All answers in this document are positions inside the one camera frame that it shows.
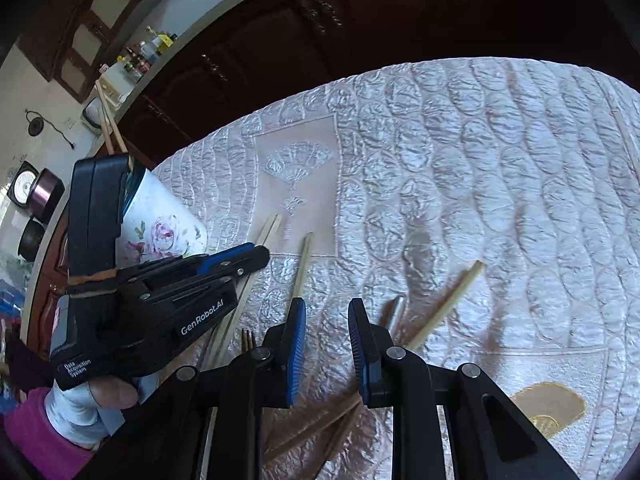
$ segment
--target white container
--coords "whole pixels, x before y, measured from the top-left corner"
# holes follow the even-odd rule
[[[200,220],[152,174],[136,165],[127,183],[122,232],[116,241],[119,269],[207,249]]]

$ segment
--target purple sleeve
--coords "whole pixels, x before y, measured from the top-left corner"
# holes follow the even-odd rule
[[[46,480],[72,480],[92,452],[56,433],[44,409],[50,388],[36,388],[27,401],[4,416],[4,430],[15,448]]]

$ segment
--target silver shiny fabric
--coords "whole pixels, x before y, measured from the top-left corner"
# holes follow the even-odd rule
[[[476,362],[509,395],[545,382],[571,389],[584,415],[550,441],[581,478],[607,480],[640,442],[640,186],[629,155],[638,131],[640,96],[609,76],[447,59],[284,99],[155,174],[205,223],[210,252],[253,239],[269,212],[283,213],[282,242],[238,331],[261,336],[283,321],[296,248],[307,230],[317,234],[305,374],[296,407],[275,417],[272,445],[355,390],[352,297],[377,320],[406,294],[407,341],[481,259],[484,274],[418,353],[449,368]],[[320,478],[388,479],[391,423],[390,410],[365,411]],[[266,477],[309,478],[327,437],[266,466]]]

